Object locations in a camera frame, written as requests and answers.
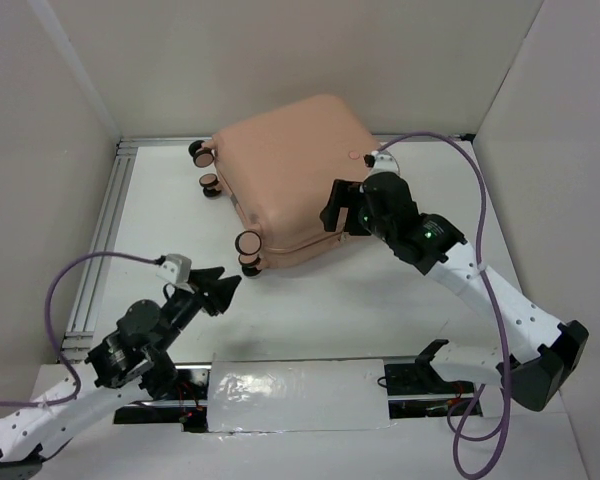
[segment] white table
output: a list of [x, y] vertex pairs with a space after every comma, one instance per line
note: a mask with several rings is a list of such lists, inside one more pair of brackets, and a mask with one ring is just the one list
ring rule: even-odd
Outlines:
[[[473, 153], [468, 142], [463, 146]], [[473, 241], [479, 193], [464, 159], [438, 142], [401, 143], [391, 151], [421, 210], [446, 216]], [[194, 268], [223, 265], [228, 274], [240, 273], [233, 242], [243, 228], [226, 196], [202, 195], [203, 173], [185, 145], [140, 148], [115, 250], [148, 257], [183, 253]], [[484, 251], [517, 285], [491, 204]], [[151, 267], [112, 260], [94, 345], [136, 300], [161, 303], [161, 285]], [[367, 238], [298, 267], [245, 279], [225, 315], [196, 317], [169, 353], [179, 363], [409, 356], [441, 336], [468, 345], [498, 344], [495, 328]]]
[[[463, 147], [471, 154], [470, 144]], [[421, 210], [440, 213], [474, 241], [479, 195], [464, 160], [437, 142], [396, 145], [392, 151]], [[138, 150], [115, 249], [157, 257], [183, 253], [197, 267], [223, 265], [239, 273], [233, 239], [242, 230], [228, 198], [208, 200], [186, 145]], [[487, 261], [517, 285], [502, 233], [489, 204]], [[162, 302], [162, 284], [145, 265], [113, 260], [106, 272], [94, 345], [140, 298]], [[230, 310], [199, 315], [170, 349], [179, 363], [417, 355], [432, 339], [497, 345], [495, 329], [443, 287], [367, 239], [304, 265], [245, 279]], [[44, 366], [37, 390], [64, 375]], [[497, 423], [501, 400], [488, 391], [484, 418], [468, 433]], [[41, 479], [457, 479], [452, 436], [442, 419], [410, 419], [390, 428], [281, 434], [184, 434], [178, 426], [113, 426], [111, 417], [76, 438]], [[492, 444], [462, 447], [477, 470]], [[542, 413], [515, 407], [505, 454], [493, 480], [584, 480], [586, 474], [559, 396]]]

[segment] white wall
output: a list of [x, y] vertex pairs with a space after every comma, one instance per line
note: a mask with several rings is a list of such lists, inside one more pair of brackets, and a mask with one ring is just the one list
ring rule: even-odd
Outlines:
[[590, 330], [563, 394], [600, 479], [600, 0], [545, 0], [475, 147], [527, 294]]
[[51, 0], [125, 136], [330, 91], [374, 132], [476, 132], [541, 0]]
[[[114, 157], [26, 2], [0, 0], [0, 398], [27, 399], [43, 362], [46, 288], [91, 240]], [[78, 276], [55, 301], [67, 323]]]

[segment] white panel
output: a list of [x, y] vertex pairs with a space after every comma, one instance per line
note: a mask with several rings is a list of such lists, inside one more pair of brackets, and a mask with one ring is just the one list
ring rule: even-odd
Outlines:
[[316, 93], [375, 132], [475, 132], [541, 0], [51, 0], [127, 136]]
[[[462, 145], [471, 152], [468, 142]], [[443, 214], [473, 241], [480, 195], [466, 161], [438, 142], [400, 143], [391, 150], [420, 208]], [[178, 252], [194, 267], [223, 265], [228, 274], [240, 273], [234, 239], [243, 228], [227, 196], [202, 195], [202, 174], [185, 145], [140, 148], [116, 250], [148, 257]], [[489, 212], [485, 260], [517, 285], [490, 205]], [[113, 331], [136, 300], [162, 303], [161, 286], [152, 267], [112, 260], [94, 342]], [[417, 355], [439, 336], [464, 345], [498, 344], [493, 325], [366, 238], [297, 267], [245, 279], [225, 315], [196, 317], [169, 353], [177, 362], [402, 356]]]
[[[37, 391], [57, 381], [54, 367], [41, 369]], [[496, 424], [473, 417], [466, 430], [484, 434]], [[182, 433], [178, 425], [112, 425], [107, 418], [46, 463], [36, 480], [452, 480], [460, 476], [451, 442], [442, 418], [398, 420], [391, 428], [355, 432], [234, 435]], [[478, 470], [492, 448], [493, 442], [462, 444], [463, 464]], [[512, 418], [505, 453], [487, 478], [587, 480], [567, 415]]]
[[476, 150], [527, 294], [591, 338], [563, 400], [600, 479], [600, 0], [546, 0]]
[[211, 432], [371, 430], [389, 427], [382, 360], [214, 362]]
[[[89, 248], [114, 145], [26, 2], [0, 1], [0, 399], [53, 361], [42, 308], [51, 279]], [[79, 272], [54, 298], [64, 332]]]

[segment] suitcase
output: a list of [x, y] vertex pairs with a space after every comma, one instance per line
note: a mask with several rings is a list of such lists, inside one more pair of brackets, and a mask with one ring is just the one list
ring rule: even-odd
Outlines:
[[206, 197], [225, 192], [245, 230], [235, 239], [246, 276], [302, 263], [346, 240], [344, 219], [325, 232], [320, 211], [337, 178], [362, 181], [377, 140], [340, 98], [318, 95], [222, 129], [190, 145]]

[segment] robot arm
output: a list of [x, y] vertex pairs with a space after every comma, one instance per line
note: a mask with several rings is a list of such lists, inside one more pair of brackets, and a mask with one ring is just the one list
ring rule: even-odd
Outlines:
[[77, 365], [82, 389], [70, 396], [70, 376], [38, 397], [39, 408], [25, 408], [0, 419], [0, 479], [26, 480], [46, 459], [105, 415], [135, 401], [164, 397], [177, 382], [167, 349], [200, 310], [215, 316], [229, 307], [239, 276], [221, 279], [224, 268], [190, 270], [191, 261], [169, 255], [159, 276], [175, 288], [160, 307], [151, 300], [134, 303], [115, 332]]
[[[447, 287], [480, 317], [494, 324], [493, 306], [481, 278], [485, 271], [500, 304], [512, 357], [512, 395], [522, 406], [542, 410], [576, 368], [588, 332], [578, 321], [564, 324], [543, 311], [487, 265], [477, 265], [474, 248], [440, 215], [418, 211], [407, 182], [387, 152], [365, 157], [364, 182], [336, 180], [320, 218], [327, 231], [375, 235], [403, 262]], [[461, 347], [440, 339], [416, 362], [444, 381], [502, 385], [498, 349]]]

